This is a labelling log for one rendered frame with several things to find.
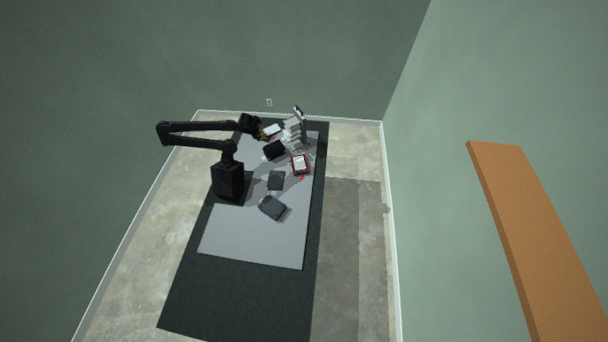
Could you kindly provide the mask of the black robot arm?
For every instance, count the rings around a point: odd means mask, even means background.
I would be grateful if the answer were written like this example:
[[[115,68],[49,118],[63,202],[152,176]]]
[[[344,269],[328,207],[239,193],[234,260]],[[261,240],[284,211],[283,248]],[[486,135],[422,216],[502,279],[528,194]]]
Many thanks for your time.
[[[251,124],[250,124],[251,123]],[[210,120],[210,121],[164,121],[161,120],[156,126],[156,132],[163,146],[178,145],[206,149],[215,149],[222,151],[221,162],[218,167],[230,168],[238,163],[234,161],[233,155],[237,150],[237,146],[230,138],[225,140],[212,140],[205,138],[177,136],[169,133],[185,132],[185,131],[239,131],[241,133],[256,134],[258,129],[256,126],[261,124],[261,118],[252,116],[248,113],[241,113],[238,123],[234,120]],[[249,125],[250,124],[250,125]],[[250,128],[249,128],[250,126]],[[173,128],[173,129],[172,129]],[[158,132],[159,131],[159,132]],[[226,154],[226,155],[225,155]],[[229,154],[229,155],[228,155]]]

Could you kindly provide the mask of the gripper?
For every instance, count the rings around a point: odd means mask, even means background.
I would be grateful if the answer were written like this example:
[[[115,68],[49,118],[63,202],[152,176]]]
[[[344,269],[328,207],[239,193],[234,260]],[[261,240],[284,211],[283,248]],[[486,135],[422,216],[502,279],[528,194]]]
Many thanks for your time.
[[[263,140],[263,139],[267,139],[267,138],[268,138],[268,136],[266,136],[266,135],[265,135],[263,132],[262,132],[262,133],[260,132],[260,131],[261,131],[263,128],[262,128],[261,126],[259,126],[259,127],[257,126],[257,128],[258,128],[259,130],[257,131],[257,133],[256,133],[256,134],[250,133],[250,129],[249,129],[249,132],[248,132],[247,134],[249,134],[249,135],[253,135],[253,138],[254,138],[254,139],[257,139],[257,141],[259,141],[259,142],[260,142],[261,140]],[[258,136],[258,135],[259,135],[259,136]],[[264,137],[264,138],[262,138],[263,136],[265,136],[265,137]]]

